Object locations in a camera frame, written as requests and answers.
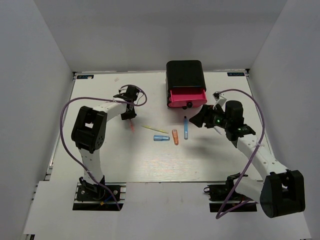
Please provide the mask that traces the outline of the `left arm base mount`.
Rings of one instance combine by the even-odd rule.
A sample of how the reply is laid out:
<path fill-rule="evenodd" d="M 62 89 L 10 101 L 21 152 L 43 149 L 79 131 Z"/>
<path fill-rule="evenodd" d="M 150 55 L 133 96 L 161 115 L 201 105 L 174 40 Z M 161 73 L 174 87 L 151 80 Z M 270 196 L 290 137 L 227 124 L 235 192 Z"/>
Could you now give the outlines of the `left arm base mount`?
<path fill-rule="evenodd" d="M 122 209 L 126 197 L 126 183 L 110 183 L 106 185 L 115 196 L 119 208 Z M 118 207 L 113 197 L 107 190 L 103 190 L 100 195 L 86 189 L 80 183 L 77 184 L 73 211 L 118 211 Z"/>

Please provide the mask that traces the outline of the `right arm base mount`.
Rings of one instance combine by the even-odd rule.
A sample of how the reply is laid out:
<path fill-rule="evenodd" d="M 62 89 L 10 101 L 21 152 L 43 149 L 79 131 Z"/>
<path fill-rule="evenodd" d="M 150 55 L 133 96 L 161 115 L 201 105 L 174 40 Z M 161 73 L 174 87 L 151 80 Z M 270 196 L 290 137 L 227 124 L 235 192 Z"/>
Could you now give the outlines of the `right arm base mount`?
<path fill-rule="evenodd" d="M 217 213 L 222 206 L 225 198 L 228 196 L 229 192 L 226 184 L 210 184 L 207 185 L 203 192 L 209 196 L 209 211 L 211 213 Z M 234 192 L 232 196 L 229 198 L 227 204 L 223 208 L 223 212 L 229 210 L 245 201 L 249 198 Z M 250 200 L 248 203 L 232 210 L 235 213 L 250 213 L 257 212 L 257 204 L 255 201 Z"/>

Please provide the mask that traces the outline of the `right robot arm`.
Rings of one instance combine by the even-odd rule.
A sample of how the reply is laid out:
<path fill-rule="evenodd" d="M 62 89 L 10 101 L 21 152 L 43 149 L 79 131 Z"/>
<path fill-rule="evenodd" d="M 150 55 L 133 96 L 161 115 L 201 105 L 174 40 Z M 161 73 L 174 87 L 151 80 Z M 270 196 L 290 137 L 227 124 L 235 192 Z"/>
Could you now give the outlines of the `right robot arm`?
<path fill-rule="evenodd" d="M 229 200 L 239 197 L 239 207 L 255 201 L 269 218 L 303 212 L 306 202 L 302 173 L 288 169 L 262 146 L 255 131 L 244 123 L 243 111 L 242 103 L 236 100 L 227 101 L 225 107 L 220 103 L 204 104 L 189 120 L 198 128 L 224 129 L 226 138 L 248 158 L 262 179 L 257 181 L 240 172 L 228 176 L 222 190 L 211 190 L 211 201 L 224 201 L 217 216 L 227 212 L 225 206 Z"/>

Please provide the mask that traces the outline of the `yellow highlighter pen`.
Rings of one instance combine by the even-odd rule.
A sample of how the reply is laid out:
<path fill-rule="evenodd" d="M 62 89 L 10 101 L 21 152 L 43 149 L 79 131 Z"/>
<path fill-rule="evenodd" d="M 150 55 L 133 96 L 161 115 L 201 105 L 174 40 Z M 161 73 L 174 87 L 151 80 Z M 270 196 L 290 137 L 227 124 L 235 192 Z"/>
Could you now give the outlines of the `yellow highlighter pen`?
<path fill-rule="evenodd" d="M 155 128 L 155 127 L 152 127 L 152 126 L 142 125 L 141 127 L 142 127 L 142 128 L 145 128 L 145 129 L 152 130 L 152 131 L 156 131 L 156 132 L 159 132 L 159 133 L 169 134 L 168 131 L 165 131 L 165 130 L 162 130 L 162 129 L 158 129 L 158 128 Z"/>

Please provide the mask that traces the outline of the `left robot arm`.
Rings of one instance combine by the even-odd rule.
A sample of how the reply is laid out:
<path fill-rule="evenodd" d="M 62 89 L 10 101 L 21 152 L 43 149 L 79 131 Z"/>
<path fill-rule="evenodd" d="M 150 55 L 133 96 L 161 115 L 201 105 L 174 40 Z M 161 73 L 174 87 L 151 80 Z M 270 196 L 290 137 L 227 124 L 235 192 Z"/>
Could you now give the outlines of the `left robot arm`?
<path fill-rule="evenodd" d="M 111 99 L 101 99 L 98 106 L 82 106 L 79 109 L 71 140 L 81 156 L 83 176 L 79 178 L 79 182 L 96 200 L 102 199 L 108 192 L 100 160 L 100 148 L 105 142 L 107 123 L 118 116 L 123 121 L 135 118 L 139 94 L 145 95 L 141 88 L 127 84 Z"/>

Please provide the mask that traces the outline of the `red pen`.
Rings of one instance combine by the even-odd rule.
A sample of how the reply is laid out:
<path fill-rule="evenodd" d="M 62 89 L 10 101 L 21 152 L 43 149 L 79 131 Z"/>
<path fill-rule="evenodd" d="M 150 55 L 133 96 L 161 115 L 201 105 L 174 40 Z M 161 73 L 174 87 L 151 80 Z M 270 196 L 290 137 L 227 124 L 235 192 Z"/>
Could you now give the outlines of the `red pen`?
<path fill-rule="evenodd" d="M 129 120 L 128 120 L 128 123 L 129 123 L 129 126 L 130 126 L 131 131 L 134 133 L 134 132 L 135 132 L 135 128 L 134 128 L 134 125 L 133 125 L 132 120 L 129 119 Z"/>

